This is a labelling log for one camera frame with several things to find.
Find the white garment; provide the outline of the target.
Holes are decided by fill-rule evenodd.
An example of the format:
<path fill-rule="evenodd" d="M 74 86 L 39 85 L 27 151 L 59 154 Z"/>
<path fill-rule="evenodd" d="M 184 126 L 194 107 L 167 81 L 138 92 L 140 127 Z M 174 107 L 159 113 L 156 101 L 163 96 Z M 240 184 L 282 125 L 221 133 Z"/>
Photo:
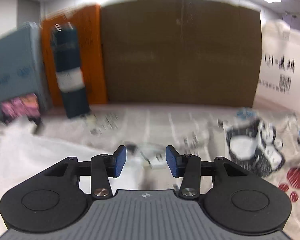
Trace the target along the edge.
<path fill-rule="evenodd" d="M 79 128 L 79 122 L 52 122 L 35 133 L 34 123 L 24 118 L 0 123 L 0 200 L 12 187 L 67 157 L 87 161 L 123 144 L 116 132 L 92 135 L 79 133 Z M 0 236 L 6 230 L 0 215 Z"/>

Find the printed grey bed sheet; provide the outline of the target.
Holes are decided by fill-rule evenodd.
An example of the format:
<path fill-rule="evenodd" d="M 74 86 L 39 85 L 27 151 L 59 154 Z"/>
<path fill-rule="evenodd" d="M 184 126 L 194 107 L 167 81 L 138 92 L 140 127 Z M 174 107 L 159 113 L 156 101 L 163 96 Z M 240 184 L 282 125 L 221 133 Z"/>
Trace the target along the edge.
<path fill-rule="evenodd" d="M 292 213 L 285 232 L 300 239 L 300 114 L 248 108 L 99 106 L 92 113 L 68 119 L 61 109 L 42 118 L 38 133 L 47 124 L 74 125 L 79 133 L 116 132 L 127 148 L 127 162 L 112 189 L 178 189 L 171 176 L 165 148 L 198 155 L 212 161 L 224 156 L 243 161 L 253 172 L 290 197 Z"/>

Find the smartphone showing video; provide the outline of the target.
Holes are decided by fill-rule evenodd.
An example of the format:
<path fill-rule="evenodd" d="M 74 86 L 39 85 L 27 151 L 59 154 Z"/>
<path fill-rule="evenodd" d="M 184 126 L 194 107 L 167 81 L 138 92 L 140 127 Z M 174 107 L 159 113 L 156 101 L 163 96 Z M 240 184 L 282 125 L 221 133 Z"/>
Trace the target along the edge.
<path fill-rule="evenodd" d="M 42 116 L 40 112 L 38 97 L 35 93 L 21 95 L 0 103 L 2 122 L 9 124 L 15 119 L 26 116 L 29 121 L 39 125 Z"/>

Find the dark blue vacuum bottle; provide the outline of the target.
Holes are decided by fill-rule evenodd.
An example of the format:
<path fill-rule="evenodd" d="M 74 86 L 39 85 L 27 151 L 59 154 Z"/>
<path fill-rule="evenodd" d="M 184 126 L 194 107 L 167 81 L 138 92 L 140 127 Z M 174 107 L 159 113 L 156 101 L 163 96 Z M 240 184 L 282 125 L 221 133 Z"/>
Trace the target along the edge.
<path fill-rule="evenodd" d="M 72 119 L 88 114 L 77 29 L 69 22 L 55 25 L 51 31 L 51 49 L 66 116 Z"/>

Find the large brown cardboard box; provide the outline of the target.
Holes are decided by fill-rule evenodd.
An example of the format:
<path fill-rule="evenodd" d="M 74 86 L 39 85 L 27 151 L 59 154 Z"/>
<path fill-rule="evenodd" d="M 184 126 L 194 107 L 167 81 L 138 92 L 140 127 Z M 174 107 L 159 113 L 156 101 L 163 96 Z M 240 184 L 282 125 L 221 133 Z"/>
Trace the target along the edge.
<path fill-rule="evenodd" d="M 108 99 L 251 107 L 260 13 L 206 0 L 139 0 L 101 10 Z"/>

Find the white shopping bag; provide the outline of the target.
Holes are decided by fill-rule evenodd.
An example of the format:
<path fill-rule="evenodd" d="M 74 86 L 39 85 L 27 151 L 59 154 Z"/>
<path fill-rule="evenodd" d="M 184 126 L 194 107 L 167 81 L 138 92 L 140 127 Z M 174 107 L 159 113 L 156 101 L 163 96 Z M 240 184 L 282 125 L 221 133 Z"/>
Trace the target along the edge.
<path fill-rule="evenodd" d="M 300 31 L 283 20 L 262 26 L 262 58 L 255 101 L 300 113 Z"/>

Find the light blue cardboard box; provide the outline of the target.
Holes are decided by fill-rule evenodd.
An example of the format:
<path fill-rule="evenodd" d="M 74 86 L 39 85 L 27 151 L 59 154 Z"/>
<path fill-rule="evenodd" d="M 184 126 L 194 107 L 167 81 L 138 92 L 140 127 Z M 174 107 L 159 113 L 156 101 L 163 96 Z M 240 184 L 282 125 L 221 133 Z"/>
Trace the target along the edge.
<path fill-rule="evenodd" d="M 36 94 L 41 110 L 52 106 L 42 58 L 41 28 L 28 22 L 0 38 L 0 104 L 30 93 Z"/>

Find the orange cardboard box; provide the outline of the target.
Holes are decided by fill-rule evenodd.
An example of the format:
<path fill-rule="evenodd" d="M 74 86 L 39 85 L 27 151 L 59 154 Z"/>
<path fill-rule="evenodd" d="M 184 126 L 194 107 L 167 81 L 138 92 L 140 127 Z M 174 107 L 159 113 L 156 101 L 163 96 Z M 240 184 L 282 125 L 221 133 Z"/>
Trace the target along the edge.
<path fill-rule="evenodd" d="M 57 73 L 80 68 L 91 105 L 108 102 L 101 46 L 101 7 L 88 5 L 42 21 L 41 48 L 54 106 L 62 106 Z"/>

